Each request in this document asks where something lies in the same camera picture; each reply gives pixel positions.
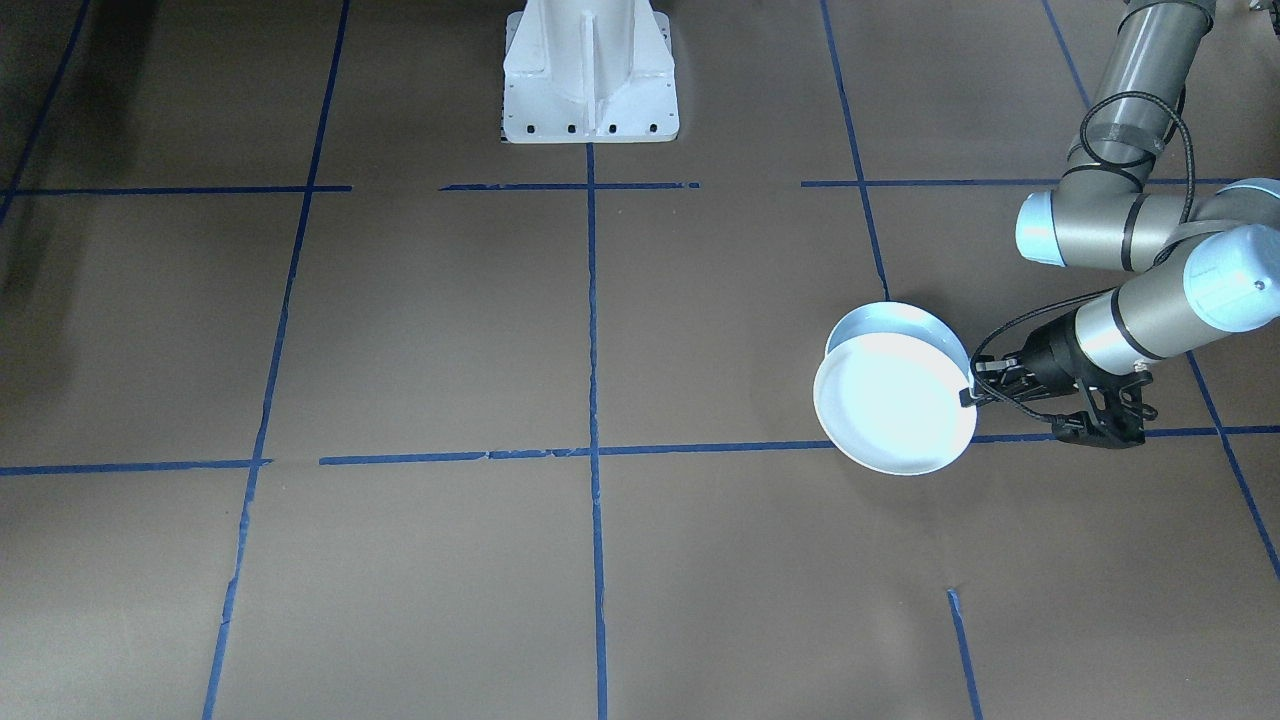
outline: blue painter's tape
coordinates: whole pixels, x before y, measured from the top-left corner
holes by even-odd
[[[393,465],[399,462],[460,462],[484,460],[488,452],[408,452],[401,455],[334,455],[321,457],[321,465]]]
[[[681,190],[682,182],[600,182],[595,190]]]
[[[530,192],[547,190],[586,190],[580,182],[517,182],[506,184],[462,183],[447,184],[440,192]]]
[[[40,132],[45,128],[45,122],[49,119],[49,110],[54,106],[54,96],[58,95],[58,88],[63,85],[63,78],[67,76],[67,67],[72,61],[72,54],[76,51],[76,44],[79,41],[81,32],[84,29],[84,18],[88,15],[90,0],[82,0],[79,12],[76,13],[76,22],[72,24],[70,37],[67,38],[67,46],[63,47],[63,56],[58,60],[58,69],[54,70],[54,79],[49,83],[49,90],[45,92],[45,100],[40,104],[40,111],[36,113],[36,122],[31,126],[31,133],[27,135],[27,142],[22,146],[22,155],[18,156],[18,164],[13,169],[13,176],[9,178],[9,188],[4,193],[4,201],[0,202],[0,224],[4,224],[4,219],[9,217],[9,208],[13,206],[13,199],[17,196],[18,186],[22,184],[22,174],[27,172],[27,164],[31,163],[31,154],[36,150],[36,141],[40,140]]]
[[[1280,433],[1280,425],[1238,425],[1234,428],[1222,428],[1222,430],[1229,436],[1258,436]]]
[[[974,436],[972,441],[973,445],[988,445],[997,442],[1046,442],[1053,439],[1051,433],[1015,433],[1015,434],[995,434],[995,436]]]
[[[1196,361],[1196,354],[1188,352],[1187,361],[1192,366],[1192,374],[1196,375],[1196,384],[1199,386],[1201,395],[1204,397],[1204,405],[1208,407],[1210,418],[1213,420],[1213,427],[1217,429],[1219,439],[1222,442],[1222,452],[1226,454],[1226,461],[1231,466],[1231,473],[1235,474],[1235,484],[1240,488],[1240,495],[1244,497],[1244,505],[1249,509],[1249,515],[1253,518],[1253,527],[1258,532],[1258,538],[1262,541],[1262,547],[1267,552],[1267,559],[1271,561],[1271,570],[1275,573],[1277,580],[1280,580],[1280,556],[1276,555],[1276,546],[1271,542],[1271,533],[1267,532],[1267,525],[1262,520],[1262,512],[1258,511],[1258,503],[1253,500],[1253,491],[1249,488],[1249,483],[1244,479],[1244,471],[1240,470],[1240,462],[1235,457],[1235,450],[1231,447],[1231,439],[1229,433],[1222,427],[1222,419],[1217,414],[1217,407],[1213,405],[1213,396],[1208,392],[1208,384],[1204,382],[1204,375],[1201,373],[1199,363]]]
[[[595,145],[586,145],[586,270],[588,340],[590,345],[590,389],[588,392],[589,457],[591,462],[591,559],[595,577],[595,712],[596,720],[609,716],[609,666],[604,624],[604,529],[600,511],[600,424],[599,424],[599,309],[595,273]]]
[[[96,465],[17,465],[0,468],[0,477],[82,475],[95,473],[170,473],[175,470],[241,470],[270,460],[178,460],[173,462],[102,462]]]
[[[600,455],[671,455],[684,452],[762,452],[777,450],[831,450],[831,441],[713,442],[690,445],[625,445],[602,447]]]
[[[867,234],[872,241],[872,256],[876,259],[876,274],[879,275],[884,300],[892,300],[888,292],[888,278],[884,275],[884,260],[881,256],[879,238],[876,234],[876,218],[872,214],[872,199],[867,192],[867,176],[863,173],[863,158],[858,151],[858,133],[854,131],[854,115],[849,109],[849,94],[845,91],[845,73],[840,68],[840,54],[836,51],[836,33],[831,27],[831,10],[827,0],[818,0],[822,6],[822,23],[827,31],[827,50],[831,53],[831,69],[836,74],[836,90],[840,92],[840,106],[845,113],[845,132],[849,135],[849,151],[854,159],[854,173],[858,176],[858,192],[863,199],[863,215],[867,220]]]
[[[19,197],[129,196],[129,195],[276,195],[302,192],[351,192],[349,184],[257,184],[233,187],[73,187],[19,190]]]
[[[1041,5],[1044,6],[1044,14],[1048,15],[1048,24],[1053,28],[1053,36],[1057,37],[1057,46],[1062,49],[1062,58],[1066,59],[1066,67],[1071,70],[1071,79],[1075,81],[1075,90],[1080,94],[1080,100],[1084,101],[1084,109],[1088,110],[1093,104],[1089,102],[1089,94],[1084,90],[1084,83],[1080,82],[1080,73],[1075,69],[1075,60],[1071,59],[1071,50],[1066,46],[1066,38],[1062,37],[1062,28],[1057,26],[1057,18],[1053,15],[1053,8],[1048,6],[1048,0],[1041,0]]]
[[[973,659],[969,656],[969,638],[964,630],[964,615],[960,612],[960,596],[955,588],[947,588],[947,601],[951,603],[951,623],[956,628],[956,643],[960,646],[960,664],[964,666],[964,684],[969,689],[969,707],[973,720],[982,720],[982,701],[978,698],[978,680],[973,674]]]
[[[1147,430],[1147,437],[1206,437],[1216,436],[1217,428],[1155,428]]]
[[[337,38],[333,45],[333,58],[329,63],[329,81],[325,85],[324,101],[320,105],[320,120],[316,124],[316,140],[311,150],[311,169],[307,173],[307,187],[316,184],[316,174],[320,170],[320,154],[324,149],[324,135],[329,119],[329,108],[333,102],[334,86],[338,82],[338,63],[342,59],[343,37],[347,33],[347,17],[351,13],[351,0],[343,0],[342,14],[338,19]],[[293,281],[298,274],[298,260],[302,255],[302,241],[307,232],[307,219],[311,213],[310,190],[302,195],[302,210],[298,213],[298,231],[293,238],[293,256],[289,259],[289,273],[284,281],[284,299],[280,301],[280,319],[275,329],[275,346],[271,350],[271,365],[266,375],[266,389],[262,393],[262,420],[259,425],[257,438],[253,442],[253,459],[261,459],[266,446],[266,429],[271,421],[271,402],[275,396],[275,382],[280,372],[280,355],[284,351],[284,334],[289,322],[289,300],[293,295]],[[236,592],[239,587],[241,571],[244,566],[244,547],[248,542],[250,507],[253,505],[253,496],[257,493],[259,465],[248,470],[248,479],[244,486],[244,502],[241,506],[239,537],[236,543],[236,568],[232,579],[227,583],[227,596],[223,600],[223,619],[218,628],[218,642],[214,646],[214,661],[209,670],[209,687],[205,691],[205,706],[201,714],[202,720],[212,720],[214,706],[218,702],[218,687],[221,682],[223,660],[227,655],[227,638],[230,632],[232,616],[236,610]]]

